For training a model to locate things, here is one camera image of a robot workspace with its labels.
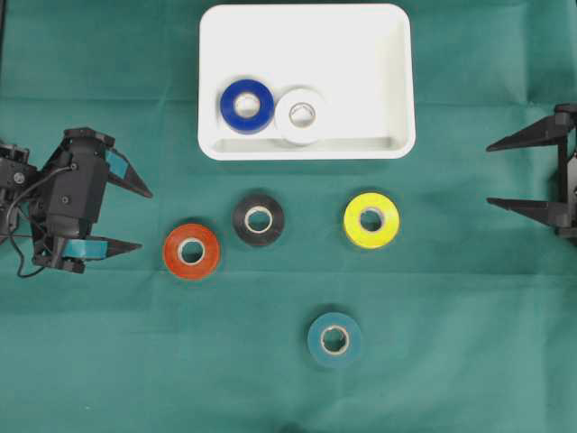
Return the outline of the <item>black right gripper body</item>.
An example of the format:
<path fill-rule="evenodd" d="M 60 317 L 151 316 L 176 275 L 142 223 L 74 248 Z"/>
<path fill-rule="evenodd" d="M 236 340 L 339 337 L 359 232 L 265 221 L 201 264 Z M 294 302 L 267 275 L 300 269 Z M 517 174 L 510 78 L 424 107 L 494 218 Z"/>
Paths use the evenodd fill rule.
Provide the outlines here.
<path fill-rule="evenodd" d="M 554 127 L 558 191 L 558 200 L 554 203 L 555 233 L 576 244 L 576 150 L 568 151 L 569 135 L 576 129 L 575 104 L 554 108 Z"/>

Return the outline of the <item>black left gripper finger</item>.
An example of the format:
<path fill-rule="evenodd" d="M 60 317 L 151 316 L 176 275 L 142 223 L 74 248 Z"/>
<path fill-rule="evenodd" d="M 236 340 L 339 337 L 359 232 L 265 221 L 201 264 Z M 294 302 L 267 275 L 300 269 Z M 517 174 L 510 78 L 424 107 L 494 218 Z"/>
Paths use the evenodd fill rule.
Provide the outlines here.
<path fill-rule="evenodd" d="M 99 261 L 129 253 L 141 247 L 141 244 L 104 237 L 69 239 L 62 252 L 62 257 L 82 261 Z"/>
<path fill-rule="evenodd" d="M 110 148 L 105 151 L 105 160 L 109 165 L 108 181 L 110 183 L 143 197 L 152 197 L 152 192 L 124 155 Z"/>

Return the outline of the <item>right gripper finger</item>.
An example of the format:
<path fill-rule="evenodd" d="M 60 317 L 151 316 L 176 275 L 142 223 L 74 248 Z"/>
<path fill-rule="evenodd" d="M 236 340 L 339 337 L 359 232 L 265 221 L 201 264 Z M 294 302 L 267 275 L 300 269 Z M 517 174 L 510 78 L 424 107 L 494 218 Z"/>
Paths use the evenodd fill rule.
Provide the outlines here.
<path fill-rule="evenodd" d="M 530 126 L 489 145 L 486 151 L 497 152 L 550 145 L 554 139 L 553 134 L 549 132 L 552 125 L 554 125 L 554 116 L 546 116 Z"/>
<path fill-rule="evenodd" d="M 511 198 L 487 198 L 493 206 L 513 211 L 546 226 L 558 226 L 559 211 L 554 202 Z"/>

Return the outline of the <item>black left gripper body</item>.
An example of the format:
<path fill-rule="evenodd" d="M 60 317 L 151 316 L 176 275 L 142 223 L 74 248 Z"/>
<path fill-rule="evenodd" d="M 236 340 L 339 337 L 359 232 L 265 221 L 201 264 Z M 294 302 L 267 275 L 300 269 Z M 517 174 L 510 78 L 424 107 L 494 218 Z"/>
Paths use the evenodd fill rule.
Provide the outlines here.
<path fill-rule="evenodd" d="M 41 267 L 49 267 L 68 272 L 82 273 L 85 262 L 79 259 L 63 258 L 62 252 L 69 239 L 94 238 L 90 234 L 84 238 L 70 238 L 52 234 L 46 223 L 46 204 L 43 192 L 47 183 L 62 172 L 76 170 L 77 157 L 93 157 L 105 160 L 105 151 L 114 145 L 114 138 L 98 133 L 90 128 L 69 129 L 57 150 L 51 155 L 40 171 L 40 185 L 35 189 L 31 207 L 31 219 L 35 224 L 33 234 L 32 262 Z"/>

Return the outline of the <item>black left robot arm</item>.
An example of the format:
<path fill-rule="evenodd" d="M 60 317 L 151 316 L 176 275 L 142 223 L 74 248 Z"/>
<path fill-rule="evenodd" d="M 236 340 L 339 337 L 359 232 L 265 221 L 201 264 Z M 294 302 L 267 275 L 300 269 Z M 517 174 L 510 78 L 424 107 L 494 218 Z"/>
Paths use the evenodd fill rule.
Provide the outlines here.
<path fill-rule="evenodd" d="M 41 169 L 28 162 L 29 150 L 1 146 L 1 239 L 12 242 L 21 218 L 31 226 L 32 263 L 82 273 L 100 261 L 138 249 L 138 244 L 91 234 L 112 183 L 143 197 L 151 191 L 114 137 L 88 127 L 67 129 Z"/>

